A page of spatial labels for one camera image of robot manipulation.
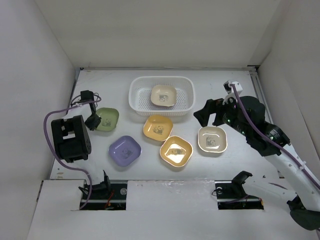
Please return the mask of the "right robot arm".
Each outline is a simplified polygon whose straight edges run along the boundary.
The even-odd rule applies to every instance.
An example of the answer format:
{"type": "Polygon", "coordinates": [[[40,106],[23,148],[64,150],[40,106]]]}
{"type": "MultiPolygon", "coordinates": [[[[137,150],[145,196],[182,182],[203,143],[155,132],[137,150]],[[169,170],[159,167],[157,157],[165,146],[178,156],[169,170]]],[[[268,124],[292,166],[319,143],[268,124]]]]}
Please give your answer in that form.
{"type": "Polygon", "coordinates": [[[245,137],[246,143],[287,180],[292,190],[264,183],[252,173],[241,171],[229,184],[234,205],[248,196],[276,202],[302,228],[320,228],[320,181],[299,158],[288,136],[276,125],[265,120],[265,106],[253,96],[209,99],[194,112],[202,127],[207,127],[215,114],[213,126],[228,125],[245,137]]]}

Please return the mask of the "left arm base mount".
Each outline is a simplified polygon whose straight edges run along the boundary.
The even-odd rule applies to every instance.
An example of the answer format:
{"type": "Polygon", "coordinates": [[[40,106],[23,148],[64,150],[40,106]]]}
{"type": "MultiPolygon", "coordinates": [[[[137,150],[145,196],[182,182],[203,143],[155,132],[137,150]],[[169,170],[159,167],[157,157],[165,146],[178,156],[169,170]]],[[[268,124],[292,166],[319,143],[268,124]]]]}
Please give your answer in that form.
{"type": "Polygon", "coordinates": [[[80,210],[83,211],[124,211],[127,207],[127,184],[111,183],[110,188],[106,186],[94,185],[89,200],[89,186],[79,187],[82,198],[80,200],[80,210]]]}

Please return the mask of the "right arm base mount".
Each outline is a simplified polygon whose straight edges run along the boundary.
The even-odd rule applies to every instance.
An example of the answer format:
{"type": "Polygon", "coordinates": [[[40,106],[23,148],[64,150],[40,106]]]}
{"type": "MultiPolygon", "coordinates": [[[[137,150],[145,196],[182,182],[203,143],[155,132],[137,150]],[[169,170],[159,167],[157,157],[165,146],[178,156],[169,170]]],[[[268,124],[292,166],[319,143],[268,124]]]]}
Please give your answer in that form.
{"type": "Polygon", "coordinates": [[[264,210],[260,198],[247,195],[242,187],[231,180],[216,181],[211,195],[216,198],[219,210],[264,210]]]}

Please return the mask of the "cream plate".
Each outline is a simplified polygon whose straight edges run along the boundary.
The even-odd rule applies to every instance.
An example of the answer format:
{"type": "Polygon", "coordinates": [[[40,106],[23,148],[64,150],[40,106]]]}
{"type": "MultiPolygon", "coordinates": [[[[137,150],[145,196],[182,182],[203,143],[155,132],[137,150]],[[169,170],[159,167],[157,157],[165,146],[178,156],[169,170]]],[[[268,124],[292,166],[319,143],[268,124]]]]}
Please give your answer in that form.
{"type": "Polygon", "coordinates": [[[206,153],[223,153],[228,147],[226,132],[216,126],[201,127],[198,131],[199,148],[206,153]]]}
{"type": "Polygon", "coordinates": [[[155,85],[151,90],[151,102],[160,107],[172,107],[177,102],[177,90],[170,85],[155,85]]]}

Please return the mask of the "yellow plate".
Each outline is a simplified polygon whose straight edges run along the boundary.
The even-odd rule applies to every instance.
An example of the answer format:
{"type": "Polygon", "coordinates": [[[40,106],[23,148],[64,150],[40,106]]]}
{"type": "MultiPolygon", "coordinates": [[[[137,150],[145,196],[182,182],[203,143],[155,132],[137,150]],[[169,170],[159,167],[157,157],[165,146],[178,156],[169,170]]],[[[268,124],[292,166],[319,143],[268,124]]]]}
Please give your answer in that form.
{"type": "Polygon", "coordinates": [[[170,136],[160,147],[160,157],[175,168],[184,167],[193,154],[193,146],[183,138],[170,136]]]}
{"type": "Polygon", "coordinates": [[[143,134],[155,141],[166,141],[172,132],[173,122],[170,118],[162,115],[151,115],[143,126],[143,134]]]}

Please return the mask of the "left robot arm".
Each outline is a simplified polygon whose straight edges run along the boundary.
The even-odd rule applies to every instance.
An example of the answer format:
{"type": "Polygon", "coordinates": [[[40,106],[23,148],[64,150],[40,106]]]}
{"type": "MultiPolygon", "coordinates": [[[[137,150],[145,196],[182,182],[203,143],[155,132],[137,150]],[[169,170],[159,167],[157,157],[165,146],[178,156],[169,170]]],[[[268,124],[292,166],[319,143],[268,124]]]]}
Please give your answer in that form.
{"type": "Polygon", "coordinates": [[[88,168],[71,166],[76,161],[87,161],[92,152],[92,144],[88,131],[94,131],[102,121],[97,114],[97,103],[101,101],[97,93],[83,90],[75,98],[68,114],[64,118],[52,120],[50,123],[53,143],[48,146],[55,159],[66,169],[82,172],[88,183],[79,189],[90,198],[107,198],[112,193],[112,187],[106,172],[103,171],[103,180],[94,184],[88,168]]]}

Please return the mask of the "green square plate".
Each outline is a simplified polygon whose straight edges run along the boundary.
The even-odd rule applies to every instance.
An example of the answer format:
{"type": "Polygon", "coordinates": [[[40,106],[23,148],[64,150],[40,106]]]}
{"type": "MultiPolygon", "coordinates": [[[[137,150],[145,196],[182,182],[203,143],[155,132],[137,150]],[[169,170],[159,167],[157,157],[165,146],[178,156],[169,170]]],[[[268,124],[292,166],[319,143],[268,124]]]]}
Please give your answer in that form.
{"type": "Polygon", "coordinates": [[[100,124],[95,128],[97,131],[111,132],[117,127],[120,115],[117,109],[101,107],[96,110],[96,114],[101,118],[100,124]]]}

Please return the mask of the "purple plate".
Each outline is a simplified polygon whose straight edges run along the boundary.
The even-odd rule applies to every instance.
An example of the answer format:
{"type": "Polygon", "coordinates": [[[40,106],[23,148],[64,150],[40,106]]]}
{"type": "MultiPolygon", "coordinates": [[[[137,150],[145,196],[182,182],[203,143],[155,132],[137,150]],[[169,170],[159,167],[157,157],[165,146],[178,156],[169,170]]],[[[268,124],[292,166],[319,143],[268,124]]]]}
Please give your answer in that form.
{"type": "Polygon", "coordinates": [[[108,149],[109,156],[119,167],[129,166],[140,157],[141,152],[140,144],[129,135],[121,136],[108,149]]]}

